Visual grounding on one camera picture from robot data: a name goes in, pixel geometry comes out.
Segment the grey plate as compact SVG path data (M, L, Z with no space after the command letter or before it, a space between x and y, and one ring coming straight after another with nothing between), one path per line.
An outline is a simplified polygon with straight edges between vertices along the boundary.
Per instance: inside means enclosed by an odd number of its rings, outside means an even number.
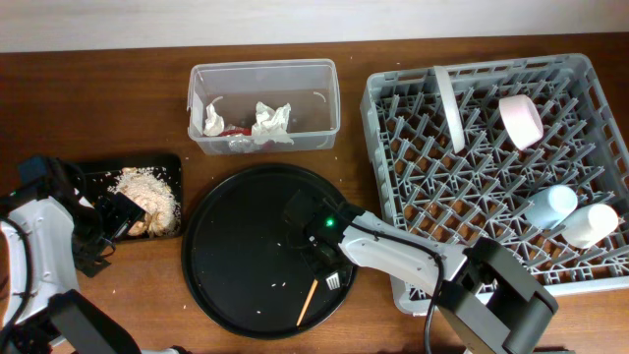
M433 70L448 125L452 149L458 153L465 147L465 135L453 85L444 67L434 66Z

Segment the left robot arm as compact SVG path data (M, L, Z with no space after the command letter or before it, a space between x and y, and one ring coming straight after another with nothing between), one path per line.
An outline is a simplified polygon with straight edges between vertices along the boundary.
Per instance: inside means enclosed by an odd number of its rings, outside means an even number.
M49 353L63 342L77 353L140 352L81 294L77 274L107 267L105 250L144 219L144 210L122 194L92 204L81 168L55 157L34 156L19 171L22 187L1 199L9 262L2 352Z

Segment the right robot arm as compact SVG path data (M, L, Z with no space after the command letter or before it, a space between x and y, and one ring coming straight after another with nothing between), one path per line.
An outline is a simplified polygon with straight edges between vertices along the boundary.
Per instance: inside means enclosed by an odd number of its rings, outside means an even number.
M470 353L532 353L558 311L555 298L500 243L446 244L398 229L373 213L297 192L284 208L290 236L316 280L331 290L356 267L425 291Z

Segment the rice and food scraps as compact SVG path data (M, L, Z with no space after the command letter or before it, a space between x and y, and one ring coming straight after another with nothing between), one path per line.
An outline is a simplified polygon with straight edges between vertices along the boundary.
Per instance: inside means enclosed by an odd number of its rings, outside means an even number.
M171 237L179 231L181 205L161 178L162 173L154 175L153 171L153 167L125 167L108 188L110 193L122 193L145 211L144 217L127 232L128 236Z

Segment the small white napkin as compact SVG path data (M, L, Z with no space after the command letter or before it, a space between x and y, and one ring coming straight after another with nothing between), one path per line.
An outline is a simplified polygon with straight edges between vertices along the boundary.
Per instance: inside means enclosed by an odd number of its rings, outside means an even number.
M203 134L208 137L220 136L225 130L225 121L215 109L213 103L210 103L206 109L206 119L204 121Z

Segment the wooden chopstick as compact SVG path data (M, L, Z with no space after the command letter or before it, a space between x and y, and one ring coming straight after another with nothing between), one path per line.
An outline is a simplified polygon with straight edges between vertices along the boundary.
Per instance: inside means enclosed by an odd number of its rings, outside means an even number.
M318 286L318 280L315 278L313 280L313 283L312 283L312 285L310 287L308 295L307 295L307 297L306 297L306 299L304 301L304 304L302 306L301 312L300 312L300 314L298 316L298 319L296 321L296 326L297 327L299 327L301 325L301 323L302 323L302 321L303 321L303 319L304 319L304 317L306 315L306 312L307 312L307 310L309 308L309 305L310 305L310 303L312 301L312 298L313 298L313 296L315 294L317 286Z

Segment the light blue cup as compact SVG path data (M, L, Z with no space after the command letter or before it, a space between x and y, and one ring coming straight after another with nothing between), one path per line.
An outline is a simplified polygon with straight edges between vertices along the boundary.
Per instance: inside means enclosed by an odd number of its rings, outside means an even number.
M565 185L554 185L530 197L533 205L524 212L539 229L551 229L562 222L578 205L577 194Z

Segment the white plastic fork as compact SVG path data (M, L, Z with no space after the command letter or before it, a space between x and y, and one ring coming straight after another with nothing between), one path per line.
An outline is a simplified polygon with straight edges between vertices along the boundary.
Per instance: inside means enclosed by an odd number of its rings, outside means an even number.
M334 271L325 278L326 285L329 290L335 290L341 287L340 275L338 271Z

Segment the red snack wrapper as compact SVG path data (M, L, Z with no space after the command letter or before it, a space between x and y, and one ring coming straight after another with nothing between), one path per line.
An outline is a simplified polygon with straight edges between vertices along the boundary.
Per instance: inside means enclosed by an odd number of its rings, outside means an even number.
M232 137L232 140L227 141L227 146L232 152L237 153L251 153L258 150L270 149L274 142L267 140L265 142L257 143L255 140L250 140L252 130L250 128L236 127L229 125L219 137Z

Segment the white cup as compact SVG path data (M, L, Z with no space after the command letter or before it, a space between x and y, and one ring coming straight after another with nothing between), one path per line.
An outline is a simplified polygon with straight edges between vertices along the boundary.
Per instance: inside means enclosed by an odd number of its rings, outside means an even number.
M619 224L616 211L605 204L580 207L562 222L565 241L579 249L587 249L612 233Z

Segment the pink bowl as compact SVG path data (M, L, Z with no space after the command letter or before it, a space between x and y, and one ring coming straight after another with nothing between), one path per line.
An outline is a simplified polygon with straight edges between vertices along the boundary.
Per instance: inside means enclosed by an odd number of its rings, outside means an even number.
M498 109L505 130L519 150L524 150L543 137L543 123L533 101L524 94L501 98Z

